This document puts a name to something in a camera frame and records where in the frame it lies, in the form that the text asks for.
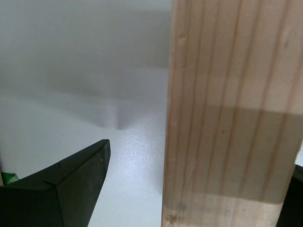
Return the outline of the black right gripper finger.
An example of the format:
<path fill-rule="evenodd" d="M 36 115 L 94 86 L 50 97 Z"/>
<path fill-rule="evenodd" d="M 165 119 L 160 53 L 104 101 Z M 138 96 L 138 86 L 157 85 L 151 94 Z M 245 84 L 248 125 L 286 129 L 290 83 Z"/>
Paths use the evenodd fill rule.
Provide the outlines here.
<path fill-rule="evenodd" d="M 303 227 L 302 166 L 295 166 L 276 227 Z"/>
<path fill-rule="evenodd" d="M 0 189 L 2 227 L 86 227 L 104 184 L 110 141 L 89 147 Z"/>

